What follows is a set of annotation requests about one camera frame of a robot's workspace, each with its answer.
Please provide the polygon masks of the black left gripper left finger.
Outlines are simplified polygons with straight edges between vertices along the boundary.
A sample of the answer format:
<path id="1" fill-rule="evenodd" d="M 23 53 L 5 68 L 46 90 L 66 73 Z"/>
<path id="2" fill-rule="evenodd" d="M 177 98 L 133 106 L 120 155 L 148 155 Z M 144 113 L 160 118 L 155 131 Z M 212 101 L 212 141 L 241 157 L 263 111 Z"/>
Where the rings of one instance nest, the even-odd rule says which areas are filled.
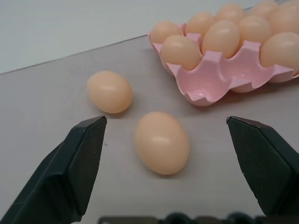
<path id="1" fill-rule="evenodd" d="M 86 213 L 99 170 L 107 119 L 75 125 L 40 163 L 0 224 L 72 224 Z"/>

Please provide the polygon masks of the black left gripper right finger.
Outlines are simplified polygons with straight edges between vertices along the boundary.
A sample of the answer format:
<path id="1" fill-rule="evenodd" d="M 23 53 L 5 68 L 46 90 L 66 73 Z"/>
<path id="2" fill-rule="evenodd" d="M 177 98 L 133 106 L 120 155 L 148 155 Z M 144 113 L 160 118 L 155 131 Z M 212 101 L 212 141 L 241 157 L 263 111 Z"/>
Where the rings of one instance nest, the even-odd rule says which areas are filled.
<path id="1" fill-rule="evenodd" d="M 230 116 L 226 123 L 242 174 L 263 212 L 229 224 L 299 224 L 299 153 L 271 126 Z"/>

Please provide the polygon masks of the pink egg carton tray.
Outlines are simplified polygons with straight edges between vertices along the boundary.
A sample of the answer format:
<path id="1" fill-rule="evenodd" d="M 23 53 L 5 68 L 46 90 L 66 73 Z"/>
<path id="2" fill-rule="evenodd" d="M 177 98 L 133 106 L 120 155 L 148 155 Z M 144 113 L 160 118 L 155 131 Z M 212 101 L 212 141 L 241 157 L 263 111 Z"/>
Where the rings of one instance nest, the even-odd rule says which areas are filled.
<path id="1" fill-rule="evenodd" d="M 230 59 L 220 52 L 209 51 L 193 70 L 169 63 L 164 67 L 175 77 L 181 94 L 196 106 L 211 105 L 229 91 L 246 93 L 267 82 L 282 83 L 299 77 L 299 72 L 281 65 L 263 67 L 259 60 L 260 48 L 258 42 L 244 41 Z"/>

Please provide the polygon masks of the beige egg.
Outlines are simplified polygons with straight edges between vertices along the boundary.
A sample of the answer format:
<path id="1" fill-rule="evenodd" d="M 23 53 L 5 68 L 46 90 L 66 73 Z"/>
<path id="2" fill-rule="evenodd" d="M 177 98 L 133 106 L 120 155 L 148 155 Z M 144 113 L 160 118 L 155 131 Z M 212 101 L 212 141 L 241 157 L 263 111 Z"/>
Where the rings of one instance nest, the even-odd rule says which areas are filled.
<path id="1" fill-rule="evenodd" d="M 226 58 L 231 58 L 238 50 L 240 31 L 230 20 L 220 20 L 206 32 L 202 42 L 202 53 L 207 51 L 221 52 Z"/>
<path id="2" fill-rule="evenodd" d="M 240 46 L 243 45 L 244 41 L 264 44 L 272 36 L 269 22 L 261 16 L 246 16 L 241 19 L 238 27 L 240 31 Z"/>
<path id="3" fill-rule="evenodd" d="M 271 16 L 279 10 L 280 6 L 273 1 L 262 1 L 251 10 L 249 10 L 248 15 L 256 15 L 269 20 Z"/>
<path id="4" fill-rule="evenodd" d="M 163 65 L 181 65 L 185 70 L 193 70 L 202 60 L 198 44 L 182 35 L 168 37 L 160 53 Z"/>
<path id="5" fill-rule="evenodd" d="M 243 9 L 235 3 L 228 3 L 224 6 L 222 6 L 216 16 L 215 19 L 217 21 L 220 20 L 231 20 L 234 23 L 239 23 L 239 21 L 244 18 L 245 12 Z"/>
<path id="6" fill-rule="evenodd" d="M 189 136 L 172 115 L 149 112 L 135 129 L 135 150 L 141 162 L 160 175 L 174 175 L 186 165 L 189 152 Z"/>
<path id="7" fill-rule="evenodd" d="M 299 0 L 282 4 L 269 18 L 272 33 L 293 32 L 299 34 Z"/>
<path id="8" fill-rule="evenodd" d="M 172 35 L 182 35 L 180 27 L 170 21 L 161 21 L 153 27 L 150 40 L 152 43 L 164 43 Z"/>
<path id="9" fill-rule="evenodd" d="M 297 72 L 299 70 L 299 35 L 284 32 L 269 38 L 261 48 L 260 62 L 264 67 L 280 65 Z"/>
<path id="10" fill-rule="evenodd" d="M 106 113 L 121 113 L 129 108 L 133 100 L 133 90 L 129 82 L 113 71 L 100 71 L 87 82 L 90 101 Z"/>
<path id="11" fill-rule="evenodd" d="M 195 14 L 187 22 L 185 33 L 198 33 L 204 35 L 214 23 L 215 18 L 209 12 Z"/>

